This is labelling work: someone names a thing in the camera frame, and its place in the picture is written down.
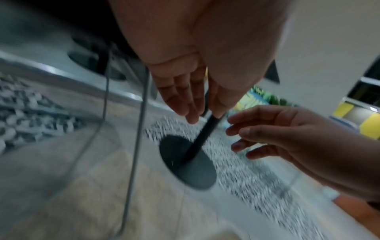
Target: metal rod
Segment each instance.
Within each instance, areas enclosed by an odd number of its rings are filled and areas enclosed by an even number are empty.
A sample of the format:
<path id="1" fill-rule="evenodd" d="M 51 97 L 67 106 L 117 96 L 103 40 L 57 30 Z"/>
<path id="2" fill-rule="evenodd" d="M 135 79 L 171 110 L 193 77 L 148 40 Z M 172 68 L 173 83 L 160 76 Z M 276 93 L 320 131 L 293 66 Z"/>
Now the metal rod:
<path id="1" fill-rule="evenodd" d="M 103 104 L 103 115 L 102 115 L 102 121 L 104 122 L 106 120 L 106 114 L 107 114 L 107 104 L 108 104 L 108 94 L 110 92 L 110 76 L 112 71 L 112 52 L 113 52 L 114 45 L 111 44 L 111 47 L 109 49 L 108 53 L 108 62 L 106 67 L 106 92 L 104 93 L 104 104 Z"/>
<path id="2" fill-rule="evenodd" d="M 189 147 L 189 149 L 185 153 L 183 157 L 183 161 L 190 161 L 199 153 L 199 151 L 202 149 L 203 144 L 209 138 L 209 136 L 214 131 L 214 129 L 218 126 L 222 118 L 223 117 L 218 119 L 214 117 L 213 115 L 211 115 L 209 120 L 203 126 L 198 137 L 194 140 L 194 143 Z"/>
<path id="3" fill-rule="evenodd" d="M 127 224 L 129 206 L 130 206 L 131 199 L 132 199 L 133 185 L 135 183 L 135 175 L 136 175 L 137 164 L 138 164 L 138 159 L 139 159 L 140 146 L 141 146 L 141 140 L 142 140 L 142 135 L 143 135 L 143 127 L 144 127 L 144 121 L 145 121 L 145 115 L 146 115 L 146 107 L 148 105 L 148 96 L 149 96 L 149 90 L 150 90 L 151 84 L 152 84 L 152 75 L 149 73 L 149 77 L 145 81 L 144 92 L 142 94 L 142 103 L 141 103 L 141 108 L 140 108 L 139 125 L 137 127 L 135 150 L 133 153 L 133 164 L 132 164 L 131 176 L 129 178 L 127 199 L 125 201 L 122 226 L 120 227 L 120 230 L 116 234 L 115 237 L 120 237 L 123 235 L 123 233 L 125 231 L 125 226 Z"/>

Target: black metal pole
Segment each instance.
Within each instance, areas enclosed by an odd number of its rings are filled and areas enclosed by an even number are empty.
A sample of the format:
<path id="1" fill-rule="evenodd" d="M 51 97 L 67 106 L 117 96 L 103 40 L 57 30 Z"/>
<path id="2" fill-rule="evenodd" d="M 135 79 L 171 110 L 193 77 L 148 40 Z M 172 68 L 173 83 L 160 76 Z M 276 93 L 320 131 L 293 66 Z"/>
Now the black metal pole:
<path id="1" fill-rule="evenodd" d="M 221 118 L 216 118 L 213 115 L 209 118 L 205 126 L 203 126 L 201 132 L 199 133 L 198 137 L 195 139 L 194 143 L 189 147 L 185 155 L 183 156 L 183 161 L 191 161 L 195 156 L 199 153 L 199 151 L 202 149 L 203 144 L 206 142 L 206 140 L 209 138 L 211 133 L 214 131 L 214 129 L 218 126 Z"/>

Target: floor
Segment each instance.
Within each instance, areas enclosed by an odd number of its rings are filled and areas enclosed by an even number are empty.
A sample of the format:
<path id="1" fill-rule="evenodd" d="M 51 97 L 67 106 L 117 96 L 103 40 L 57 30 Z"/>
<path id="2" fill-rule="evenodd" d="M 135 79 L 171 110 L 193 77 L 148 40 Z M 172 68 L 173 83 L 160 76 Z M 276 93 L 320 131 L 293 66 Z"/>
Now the floor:
<path id="1" fill-rule="evenodd" d="M 6 218 L 0 219 L 0 239 L 107 239 L 121 223 L 139 110 L 110 103 L 107 122 L 99 127 L 102 100 L 28 84 L 81 114 L 87 127 L 1 156 L 0 216 Z M 146 126 L 161 117 L 150 112 Z M 242 240 L 299 239 L 219 185 L 209 191 L 183 185 L 161 161 L 158 146 L 148 138 L 142 141 L 122 239 L 179 240 L 217 226 L 233 229 Z M 347 225 L 331 227 L 322 212 L 335 208 L 318 201 L 300 199 L 328 239 L 341 239 L 334 232 Z"/>

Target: light fixture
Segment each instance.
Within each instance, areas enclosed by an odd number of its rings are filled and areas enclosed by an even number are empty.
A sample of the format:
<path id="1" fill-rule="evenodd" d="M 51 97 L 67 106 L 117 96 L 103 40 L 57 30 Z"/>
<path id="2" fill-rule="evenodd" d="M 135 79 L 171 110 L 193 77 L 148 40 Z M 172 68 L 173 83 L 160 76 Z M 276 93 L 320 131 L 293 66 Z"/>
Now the light fixture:
<path id="1" fill-rule="evenodd" d="M 369 107 L 372 111 L 378 112 L 377 108 Z"/>

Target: gray wall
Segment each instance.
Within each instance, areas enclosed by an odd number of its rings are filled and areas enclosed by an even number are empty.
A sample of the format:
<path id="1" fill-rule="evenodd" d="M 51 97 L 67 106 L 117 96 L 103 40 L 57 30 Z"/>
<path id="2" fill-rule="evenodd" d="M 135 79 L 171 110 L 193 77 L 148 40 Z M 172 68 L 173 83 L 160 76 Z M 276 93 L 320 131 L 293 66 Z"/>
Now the gray wall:
<path id="1" fill-rule="evenodd" d="M 330 115 L 379 54 L 379 0 L 300 0 L 276 58 L 281 84 L 259 85 Z"/>

